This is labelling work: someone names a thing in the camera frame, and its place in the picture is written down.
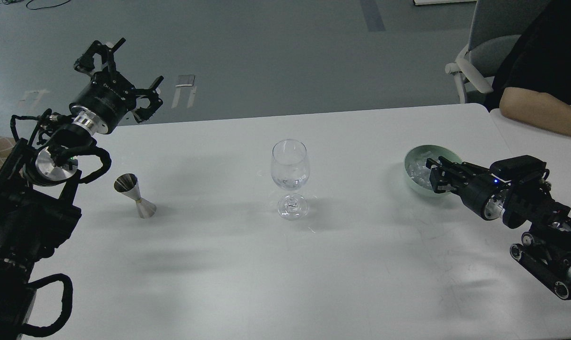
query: person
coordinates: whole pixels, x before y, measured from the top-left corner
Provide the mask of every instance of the person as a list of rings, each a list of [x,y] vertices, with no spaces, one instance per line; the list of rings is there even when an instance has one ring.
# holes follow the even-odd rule
[[[571,0],[552,0],[519,37],[485,106],[571,136]]]

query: gray floor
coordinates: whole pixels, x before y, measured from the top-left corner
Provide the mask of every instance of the gray floor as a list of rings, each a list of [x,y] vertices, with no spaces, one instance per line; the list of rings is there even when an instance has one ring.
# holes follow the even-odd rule
[[[11,114],[67,113],[88,82],[73,62],[92,41],[122,36],[115,59],[128,80],[147,87],[166,78],[150,123],[455,103],[444,66],[465,45],[473,9],[412,0],[1,5],[0,134],[9,135]],[[174,101],[178,76],[188,74],[197,86],[190,107],[190,88]]]

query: glass base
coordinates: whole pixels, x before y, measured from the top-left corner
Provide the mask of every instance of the glass base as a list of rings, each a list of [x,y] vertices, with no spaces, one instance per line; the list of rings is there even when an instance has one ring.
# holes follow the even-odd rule
[[[286,220],[297,220],[307,215],[308,203],[304,197],[299,194],[285,195],[279,200],[277,211],[279,211],[279,215]]]

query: black shirt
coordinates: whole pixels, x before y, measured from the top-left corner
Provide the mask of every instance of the black shirt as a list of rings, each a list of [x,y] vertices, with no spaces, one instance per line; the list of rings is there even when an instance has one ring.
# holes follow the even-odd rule
[[[553,95],[571,105],[571,0],[553,0],[499,67],[485,106],[499,107],[506,87]]]

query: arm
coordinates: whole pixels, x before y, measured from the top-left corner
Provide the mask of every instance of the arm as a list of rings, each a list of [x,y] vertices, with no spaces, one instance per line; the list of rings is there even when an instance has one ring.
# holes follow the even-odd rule
[[[508,87],[499,108],[506,118],[571,136],[571,106],[548,93]]]

